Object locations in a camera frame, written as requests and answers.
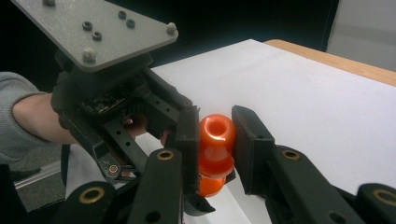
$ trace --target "floor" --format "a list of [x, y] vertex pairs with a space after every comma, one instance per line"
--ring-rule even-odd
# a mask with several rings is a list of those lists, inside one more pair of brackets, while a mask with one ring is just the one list
[[[29, 171], [58, 161], [61, 158], [61, 146], [56, 148], [34, 148], [22, 161], [10, 165], [11, 171]], [[26, 187], [18, 189], [26, 210], [32, 211], [45, 204], [64, 198], [64, 183], [61, 174], [51, 175]]]

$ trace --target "dark background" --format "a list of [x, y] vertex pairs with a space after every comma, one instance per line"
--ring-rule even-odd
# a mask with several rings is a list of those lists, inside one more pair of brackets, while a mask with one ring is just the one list
[[[177, 25], [177, 42], [151, 52], [157, 66], [246, 39], [283, 39], [325, 51], [339, 0], [109, 0]], [[1, 1], [0, 71], [19, 73], [51, 91], [57, 47], [10, 1]]]

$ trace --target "wooden table edge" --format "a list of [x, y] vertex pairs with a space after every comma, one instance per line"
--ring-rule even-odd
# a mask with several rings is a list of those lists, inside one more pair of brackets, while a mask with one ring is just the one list
[[283, 49], [319, 63], [324, 63], [329, 66], [342, 69], [349, 73], [353, 73], [362, 77], [368, 77], [372, 80], [396, 87], [396, 72], [371, 66], [366, 63], [358, 63], [349, 59], [338, 57], [315, 49], [309, 49], [283, 40], [269, 40], [264, 42], [264, 44], [278, 49]]

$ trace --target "brass insert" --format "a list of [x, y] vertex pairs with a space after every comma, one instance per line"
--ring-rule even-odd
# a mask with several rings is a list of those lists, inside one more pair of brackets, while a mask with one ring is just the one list
[[292, 161], [297, 161], [301, 158], [299, 153], [292, 150], [283, 150], [282, 155], [284, 158]]
[[390, 206], [396, 206], [396, 194], [385, 189], [373, 190], [374, 196], [382, 203]]
[[101, 187], [91, 187], [85, 189], [79, 195], [79, 201], [81, 203], [96, 203], [105, 195], [105, 190]]
[[164, 150], [157, 154], [157, 159], [160, 161], [169, 161], [169, 160], [172, 160], [174, 158], [174, 156], [175, 155], [172, 151]]

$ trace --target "orange object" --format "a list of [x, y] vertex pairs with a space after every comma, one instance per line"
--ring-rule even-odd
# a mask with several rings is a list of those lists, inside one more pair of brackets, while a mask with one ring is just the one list
[[200, 174], [215, 179], [228, 175], [233, 170], [233, 122], [220, 114], [207, 116], [200, 122], [200, 135]]
[[221, 188], [224, 186], [225, 176], [218, 179], [210, 179], [204, 176], [200, 176], [199, 183], [199, 195], [203, 197], [212, 197], [218, 194]]

